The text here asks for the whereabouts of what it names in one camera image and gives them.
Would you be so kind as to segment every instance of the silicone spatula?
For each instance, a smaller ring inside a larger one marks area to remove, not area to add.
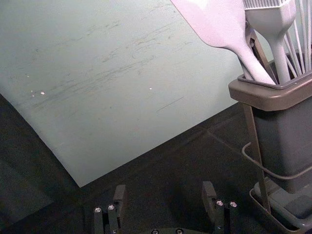
[[[245,8],[240,0],[171,0],[207,45],[228,49],[243,62],[254,80],[275,84],[245,39]]]

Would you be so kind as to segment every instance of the bolt head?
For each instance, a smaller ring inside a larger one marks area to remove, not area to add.
[[[108,209],[109,209],[110,211],[112,211],[114,208],[115,208],[114,205],[109,205],[109,206],[108,206]]]
[[[235,202],[231,201],[231,202],[230,202],[230,206],[232,206],[232,207],[237,207],[237,204],[236,204]]]
[[[96,207],[94,209],[94,213],[100,213],[102,211],[102,208],[101,207]]]
[[[217,201],[216,204],[217,204],[218,206],[223,206],[223,202],[222,202],[222,201]]]
[[[182,230],[182,229],[177,229],[177,230],[175,231],[175,233],[176,233],[176,234],[183,234],[183,230]]]

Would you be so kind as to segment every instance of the gray container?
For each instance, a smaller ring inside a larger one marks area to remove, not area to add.
[[[253,107],[263,166],[292,176],[312,166],[312,73],[284,85],[246,81],[229,84],[230,96]],[[289,193],[312,183],[312,171],[292,180],[270,177]]]

